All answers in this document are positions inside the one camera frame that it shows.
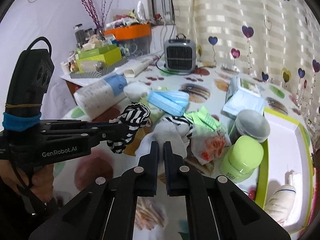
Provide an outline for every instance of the human hand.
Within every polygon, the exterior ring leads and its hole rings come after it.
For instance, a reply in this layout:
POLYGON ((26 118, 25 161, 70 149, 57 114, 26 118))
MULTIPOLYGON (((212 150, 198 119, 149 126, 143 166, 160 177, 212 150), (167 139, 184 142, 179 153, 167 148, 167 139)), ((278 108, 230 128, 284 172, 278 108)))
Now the human hand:
MULTIPOLYGON (((19 168, 17 168, 17 171, 20 174, 24 183, 28 186, 28 176, 25 174, 23 170, 19 168)), ((20 195, 17 185, 22 185, 19 182, 17 176, 15 175, 12 166, 8 160, 0 160, 0 177, 6 185, 12 188, 18 195, 20 195)), ((52 198, 53 180, 53 164, 44 166, 41 170, 39 170, 32 176, 33 187, 31 187, 30 190, 42 202, 48 202, 52 198)))

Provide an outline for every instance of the orange box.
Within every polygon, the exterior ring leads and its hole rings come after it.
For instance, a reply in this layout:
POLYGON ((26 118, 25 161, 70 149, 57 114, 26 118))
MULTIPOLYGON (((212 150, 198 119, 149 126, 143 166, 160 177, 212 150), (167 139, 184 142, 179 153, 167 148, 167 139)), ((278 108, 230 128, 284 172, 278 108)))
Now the orange box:
POLYGON ((104 31, 104 35, 113 34, 117 41, 131 40, 151 35, 149 24, 136 24, 104 31))

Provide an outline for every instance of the vase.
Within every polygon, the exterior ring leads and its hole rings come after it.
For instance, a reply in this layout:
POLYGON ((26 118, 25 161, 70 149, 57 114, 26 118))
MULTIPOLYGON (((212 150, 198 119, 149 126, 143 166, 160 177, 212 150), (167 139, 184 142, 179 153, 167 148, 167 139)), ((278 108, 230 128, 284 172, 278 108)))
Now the vase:
POLYGON ((106 40, 106 38, 104 37, 104 28, 103 27, 97 26, 96 34, 100 37, 100 39, 102 41, 106 40))

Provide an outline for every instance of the space heater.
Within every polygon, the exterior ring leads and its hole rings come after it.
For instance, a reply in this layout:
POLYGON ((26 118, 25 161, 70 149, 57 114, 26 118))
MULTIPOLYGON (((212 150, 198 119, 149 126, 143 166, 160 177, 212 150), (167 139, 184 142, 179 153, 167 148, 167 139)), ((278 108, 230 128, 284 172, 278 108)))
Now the space heater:
POLYGON ((175 39, 164 43, 165 67, 178 72, 192 72, 196 69, 196 44, 185 35, 179 38, 181 35, 179 33, 175 39))

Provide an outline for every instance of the white wall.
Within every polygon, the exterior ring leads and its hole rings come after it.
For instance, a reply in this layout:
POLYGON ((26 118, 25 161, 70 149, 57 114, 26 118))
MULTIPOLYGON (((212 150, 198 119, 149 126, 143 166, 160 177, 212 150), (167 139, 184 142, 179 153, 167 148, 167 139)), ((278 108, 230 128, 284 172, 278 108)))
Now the white wall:
MULTIPOLYGON (((139 0, 114 0, 112 9, 135 8, 139 0)), ((147 0, 141 0, 148 17, 147 0)), ((101 0, 94 0, 99 13, 101 0)), ((59 119, 64 116, 75 103, 68 91, 62 75, 60 62, 65 61, 69 51, 76 45, 73 26, 82 23, 85 28, 94 27, 93 21, 85 11, 80 0, 15 0, 0 23, 0 111, 4 112, 4 104, 8 93, 11 76, 20 53, 37 37, 45 36, 52 44, 52 61, 55 71, 51 79, 48 93, 42 106, 43 119, 59 119)), ((160 32, 162 26, 153 29, 151 52, 161 49, 160 32)), ((172 26, 168 26, 166 38, 171 34, 172 26)), ((42 42, 35 48, 46 48, 42 42)))

